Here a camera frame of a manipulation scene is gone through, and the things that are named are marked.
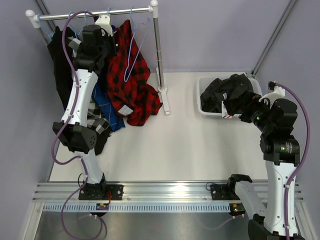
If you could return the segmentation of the dark pinstriped shirt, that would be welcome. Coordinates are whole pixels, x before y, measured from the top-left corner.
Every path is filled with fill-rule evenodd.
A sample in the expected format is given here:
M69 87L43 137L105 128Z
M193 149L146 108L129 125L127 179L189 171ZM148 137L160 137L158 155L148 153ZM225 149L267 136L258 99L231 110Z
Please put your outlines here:
M200 95L201 109L204 112L221 113L222 101L236 99L245 91L253 92L254 89L244 73L235 73L224 80L216 78Z

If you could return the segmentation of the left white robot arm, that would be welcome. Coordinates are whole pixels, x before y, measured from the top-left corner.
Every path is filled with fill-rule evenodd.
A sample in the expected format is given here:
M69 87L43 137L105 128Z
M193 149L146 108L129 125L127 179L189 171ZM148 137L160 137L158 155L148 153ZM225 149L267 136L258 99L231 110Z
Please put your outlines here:
M97 133L87 126L87 115L92 92L103 68L105 58L114 54L111 36L97 24L87 25L82 31L76 56L70 58L66 38L62 38L62 49L71 69L72 89L66 110L60 122L54 122L52 129L55 141L60 141L72 153L63 162L67 165L75 160L81 164L83 183L77 192L80 200L112 199L114 188L107 184L95 154Z

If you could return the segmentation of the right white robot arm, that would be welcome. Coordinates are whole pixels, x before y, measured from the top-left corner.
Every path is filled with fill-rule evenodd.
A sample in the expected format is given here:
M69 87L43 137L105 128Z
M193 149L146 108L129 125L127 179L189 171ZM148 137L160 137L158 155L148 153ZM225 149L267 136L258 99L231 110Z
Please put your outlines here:
M248 215L251 240L301 240L295 218L295 180L300 165L300 145L291 134L298 117L297 105L285 98L274 101L245 91L223 102L229 115L241 112L240 120L253 123L261 132L260 149L267 171L267 205L245 178L226 186L230 198L239 198Z

